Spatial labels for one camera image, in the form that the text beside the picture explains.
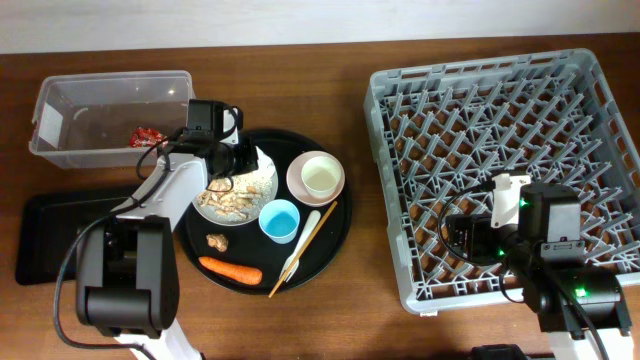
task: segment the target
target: cup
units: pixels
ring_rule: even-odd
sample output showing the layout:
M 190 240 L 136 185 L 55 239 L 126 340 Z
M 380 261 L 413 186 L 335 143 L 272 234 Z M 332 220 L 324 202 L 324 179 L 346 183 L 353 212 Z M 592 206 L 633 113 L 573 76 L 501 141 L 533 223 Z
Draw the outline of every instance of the cup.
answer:
M 260 210 L 260 230 L 278 244 L 286 244 L 296 237 L 300 212 L 287 200 L 273 200 Z
M 336 191 L 342 178 L 340 163 L 328 156 L 313 157 L 302 167 L 302 182 L 309 195 L 325 199 Z

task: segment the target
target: wooden table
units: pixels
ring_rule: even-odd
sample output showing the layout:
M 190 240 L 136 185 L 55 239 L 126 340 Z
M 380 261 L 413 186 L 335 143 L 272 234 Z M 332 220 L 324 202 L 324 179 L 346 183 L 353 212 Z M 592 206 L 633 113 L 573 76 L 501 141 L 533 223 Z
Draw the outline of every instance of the wooden table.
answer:
M 271 300 L 213 285 L 176 246 L 178 319 L 207 358 L 431 358 L 496 343 L 548 353 L 546 336 L 524 305 L 433 318 L 410 315 L 400 306 L 362 104 L 377 70 L 579 47 L 596 53 L 637 142 L 640 34 L 0 56 L 0 358 L 132 359 L 128 351 L 88 353 L 64 345 L 51 320 L 53 285 L 22 287 L 13 274 L 27 199 L 129 184 L 136 179 L 134 171 L 63 171 L 31 155 L 27 143 L 45 77 L 167 69 L 189 71 L 198 97 L 240 106 L 247 128 L 285 128 L 316 140 L 346 165 L 353 189 L 351 231 L 333 263 L 309 284 Z M 78 323 L 73 292 L 73 283 L 64 286 L 62 321 L 68 334 L 109 341 Z M 640 344 L 640 287 L 625 294 Z

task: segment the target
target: wooden chopstick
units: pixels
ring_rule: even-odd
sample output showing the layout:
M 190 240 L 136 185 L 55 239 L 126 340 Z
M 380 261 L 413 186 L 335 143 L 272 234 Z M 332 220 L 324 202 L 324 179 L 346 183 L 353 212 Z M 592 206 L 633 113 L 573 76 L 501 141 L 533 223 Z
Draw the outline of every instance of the wooden chopstick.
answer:
M 287 278 L 287 275 L 289 275 L 289 273 L 295 266 L 296 261 L 300 259 L 300 256 L 302 256 L 302 253 L 307 249 L 307 246 L 309 246 L 309 244 L 311 243 L 311 240 L 313 240 L 313 238 L 316 236 L 318 231 L 320 231 L 320 228 L 322 227 L 322 225 L 324 225 L 324 222 L 327 220 L 329 215 L 331 215 L 331 212 L 333 211 L 333 209 L 335 209 L 336 205 L 338 205 L 338 202 L 334 201 L 333 204 L 331 204 L 331 206 L 329 207 L 329 210 L 327 210 L 327 212 L 324 213 L 324 216 L 322 217 L 322 219 L 320 219 L 320 222 L 318 223 L 318 225 L 316 225 L 316 227 L 313 229 L 313 231 L 311 232 L 311 235 L 309 235 L 309 238 L 307 239 L 307 242 L 302 246 L 302 249 L 300 249 L 300 251 L 298 252 L 298 255 L 296 255 L 296 257 L 293 258 L 293 260 L 291 261 L 291 265 L 289 265 L 289 267 L 284 272 L 284 274 L 282 274 L 282 276 L 280 276 L 280 279 L 278 279 L 278 283 L 276 284 L 276 286 L 273 287 L 273 290 L 271 290 L 271 293 L 269 294 L 269 298 L 271 298 L 273 294 L 276 293 L 280 285 L 282 285 L 282 281 L 284 281 L 284 279 Z

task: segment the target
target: orange carrot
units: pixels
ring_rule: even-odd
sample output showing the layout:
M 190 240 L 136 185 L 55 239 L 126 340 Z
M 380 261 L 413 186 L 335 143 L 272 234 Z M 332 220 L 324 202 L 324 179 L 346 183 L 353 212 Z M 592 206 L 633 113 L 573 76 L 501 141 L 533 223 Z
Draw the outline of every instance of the orange carrot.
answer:
M 243 284 L 258 285 L 262 281 L 262 271 L 260 269 L 229 264 L 208 256 L 201 256 L 198 260 L 200 260 L 202 266 L 214 273 L 224 275 Z

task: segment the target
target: clear container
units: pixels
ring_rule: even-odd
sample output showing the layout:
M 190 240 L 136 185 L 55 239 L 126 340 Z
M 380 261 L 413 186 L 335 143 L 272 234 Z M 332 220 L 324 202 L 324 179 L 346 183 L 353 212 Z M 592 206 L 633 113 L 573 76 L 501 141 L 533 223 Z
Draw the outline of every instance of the clear container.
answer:
M 134 166 L 138 126 L 170 135 L 186 125 L 194 98 L 186 71 L 52 76 L 40 89 L 29 150 L 63 169 Z M 149 157 L 145 165 L 153 165 Z

